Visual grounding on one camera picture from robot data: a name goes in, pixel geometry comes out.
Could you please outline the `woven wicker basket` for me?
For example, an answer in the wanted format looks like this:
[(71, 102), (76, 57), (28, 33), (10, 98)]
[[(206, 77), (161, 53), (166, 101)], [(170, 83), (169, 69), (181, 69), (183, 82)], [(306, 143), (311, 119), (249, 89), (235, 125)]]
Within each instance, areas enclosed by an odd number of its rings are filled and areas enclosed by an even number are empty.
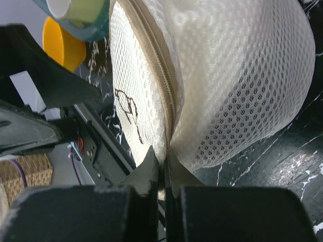
[[(16, 160), (21, 165), (28, 186), (49, 186), (53, 167), (46, 154), (20, 156)], [(1, 162), (1, 201), (10, 206), (24, 189), (17, 167), (10, 161)]]

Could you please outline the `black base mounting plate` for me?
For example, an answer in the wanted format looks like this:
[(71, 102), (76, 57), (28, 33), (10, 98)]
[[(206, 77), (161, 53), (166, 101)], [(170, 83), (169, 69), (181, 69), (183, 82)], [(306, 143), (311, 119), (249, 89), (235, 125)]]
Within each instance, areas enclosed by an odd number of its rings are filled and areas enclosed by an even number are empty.
[(95, 185), (118, 184), (135, 169), (130, 154), (88, 104), (76, 104), (73, 110), (82, 125), (82, 163), (89, 176)]

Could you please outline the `yellow orange bowl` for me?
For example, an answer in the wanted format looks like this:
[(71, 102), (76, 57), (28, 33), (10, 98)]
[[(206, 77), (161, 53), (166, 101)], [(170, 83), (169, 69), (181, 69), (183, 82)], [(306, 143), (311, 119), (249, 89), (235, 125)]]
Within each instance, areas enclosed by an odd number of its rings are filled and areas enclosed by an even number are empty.
[(47, 17), (43, 26), (42, 48), (70, 72), (74, 72), (86, 58), (85, 42), (75, 38), (51, 17)]

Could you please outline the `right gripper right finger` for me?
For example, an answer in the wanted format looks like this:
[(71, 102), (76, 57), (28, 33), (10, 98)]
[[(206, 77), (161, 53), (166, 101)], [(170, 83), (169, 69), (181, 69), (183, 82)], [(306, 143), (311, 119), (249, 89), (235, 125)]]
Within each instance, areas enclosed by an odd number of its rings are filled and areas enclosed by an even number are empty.
[(171, 148), (168, 150), (164, 169), (165, 187), (171, 187), (172, 194), (175, 198), (178, 197), (181, 187), (202, 186), (202, 182), (182, 165)]

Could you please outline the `white mesh laundry bag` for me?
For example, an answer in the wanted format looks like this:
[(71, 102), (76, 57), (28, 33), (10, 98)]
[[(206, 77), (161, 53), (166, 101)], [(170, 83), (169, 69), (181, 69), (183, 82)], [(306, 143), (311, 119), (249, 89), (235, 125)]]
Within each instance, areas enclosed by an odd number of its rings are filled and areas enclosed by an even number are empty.
[(298, 1), (111, 1), (116, 110), (136, 165), (149, 148), (189, 170), (274, 135), (315, 66)]

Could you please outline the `teal transparent plastic bin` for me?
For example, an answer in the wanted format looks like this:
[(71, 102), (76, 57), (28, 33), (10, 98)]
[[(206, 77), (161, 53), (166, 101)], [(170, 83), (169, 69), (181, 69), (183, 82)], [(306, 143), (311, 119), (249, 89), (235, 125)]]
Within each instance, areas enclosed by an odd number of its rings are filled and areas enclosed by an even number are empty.
[(38, 0), (35, 3), (74, 37), (91, 42), (109, 35), (106, 0)]

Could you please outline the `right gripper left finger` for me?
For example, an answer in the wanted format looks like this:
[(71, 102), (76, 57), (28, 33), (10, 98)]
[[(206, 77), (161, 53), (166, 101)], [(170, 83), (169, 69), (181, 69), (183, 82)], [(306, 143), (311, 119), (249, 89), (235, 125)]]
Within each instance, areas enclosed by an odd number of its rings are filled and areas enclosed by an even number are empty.
[(131, 186), (142, 197), (158, 192), (159, 162), (150, 146), (143, 162), (135, 168), (119, 185)]

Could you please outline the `cream white cup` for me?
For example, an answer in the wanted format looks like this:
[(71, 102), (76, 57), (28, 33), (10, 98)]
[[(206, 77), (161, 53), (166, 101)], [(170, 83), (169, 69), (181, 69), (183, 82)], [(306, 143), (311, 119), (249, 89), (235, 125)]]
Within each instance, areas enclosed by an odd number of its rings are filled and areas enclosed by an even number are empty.
[(64, 19), (69, 13), (71, 1), (70, 0), (46, 0), (46, 4), (50, 13), (56, 19)]

